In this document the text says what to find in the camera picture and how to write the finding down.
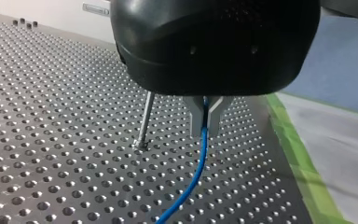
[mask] metal pin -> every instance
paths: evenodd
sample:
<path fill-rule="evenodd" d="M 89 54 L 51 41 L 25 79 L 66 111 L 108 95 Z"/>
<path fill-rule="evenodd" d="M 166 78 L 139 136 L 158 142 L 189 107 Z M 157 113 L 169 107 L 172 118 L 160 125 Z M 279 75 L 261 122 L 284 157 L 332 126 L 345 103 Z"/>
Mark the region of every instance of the metal pin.
<path fill-rule="evenodd" d="M 138 139 L 135 140 L 135 142 L 133 143 L 136 147 L 147 147 L 147 143 L 145 142 L 145 139 L 146 139 L 147 126 L 149 124 L 150 112 L 152 111 L 154 98 L 155 98 L 155 93 L 153 93 L 152 91 L 147 93 L 145 112 L 142 118 L 141 130 L 139 132 Z"/>

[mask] gray floor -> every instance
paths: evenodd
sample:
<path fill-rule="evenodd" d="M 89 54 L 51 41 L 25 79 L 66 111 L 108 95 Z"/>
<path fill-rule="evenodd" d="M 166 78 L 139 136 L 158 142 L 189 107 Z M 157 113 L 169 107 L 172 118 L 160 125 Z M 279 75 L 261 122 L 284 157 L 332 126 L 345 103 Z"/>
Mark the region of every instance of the gray floor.
<path fill-rule="evenodd" d="M 284 91 L 358 111 L 358 19 L 322 16 L 301 73 Z"/>

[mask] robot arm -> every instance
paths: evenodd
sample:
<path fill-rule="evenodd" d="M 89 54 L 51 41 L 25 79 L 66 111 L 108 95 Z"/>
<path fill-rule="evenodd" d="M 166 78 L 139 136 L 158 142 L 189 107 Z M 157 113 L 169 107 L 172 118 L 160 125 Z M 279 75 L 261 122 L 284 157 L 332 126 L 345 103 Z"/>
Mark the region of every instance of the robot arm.
<path fill-rule="evenodd" d="M 193 136 L 200 136 L 204 96 L 216 136 L 233 96 L 291 83 L 320 18 L 319 0 L 112 0 L 111 12 L 130 77 L 148 91 L 184 96 Z"/>

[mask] perforated metal table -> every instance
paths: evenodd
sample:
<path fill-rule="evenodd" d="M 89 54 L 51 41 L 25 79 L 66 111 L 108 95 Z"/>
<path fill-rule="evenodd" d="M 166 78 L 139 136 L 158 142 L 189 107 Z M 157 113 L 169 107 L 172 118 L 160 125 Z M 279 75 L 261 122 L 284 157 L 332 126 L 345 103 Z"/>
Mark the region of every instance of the perforated metal table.
<path fill-rule="evenodd" d="M 153 223 L 191 181 L 199 139 L 179 97 L 146 92 L 110 49 L 0 20 L 0 223 Z M 170 223 L 310 223 L 258 98 L 237 97 Z"/>

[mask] blue cable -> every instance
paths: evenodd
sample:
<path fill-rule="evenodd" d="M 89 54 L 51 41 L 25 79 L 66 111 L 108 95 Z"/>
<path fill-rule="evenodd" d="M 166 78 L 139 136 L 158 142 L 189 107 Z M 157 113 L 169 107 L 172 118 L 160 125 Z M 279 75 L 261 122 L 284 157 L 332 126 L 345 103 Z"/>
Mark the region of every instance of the blue cable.
<path fill-rule="evenodd" d="M 204 165 L 205 165 L 206 152 L 207 152 L 207 148 L 208 148 L 208 128 L 207 128 L 207 122 L 206 122 L 207 119 L 205 118 L 207 116 L 207 111 L 208 111 L 207 108 L 208 108 L 208 102 L 205 101 L 204 121 L 202 122 L 203 124 L 202 124 L 202 130 L 201 130 L 202 147 L 201 147 L 201 153 L 200 153 L 200 163 L 199 163 L 199 166 L 197 167 L 197 171 L 194 174 L 194 177 L 191 180 L 191 183 L 187 187 L 185 192 L 176 200 L 176 202 L 169 209 L 167 209 L 161 215 L 161 217 L 157 221 L 157 224 L 165 224 L 165 222 L 170 218 L 170 216 L 172 216 L 178 210 L 179 206 L 185 202 L 185 200 L 188 198 L 188 196 L 190 196 L 193 189 L 197 186 L 197 183 L 199 183 L 201 173 L 202 173 Z"/>

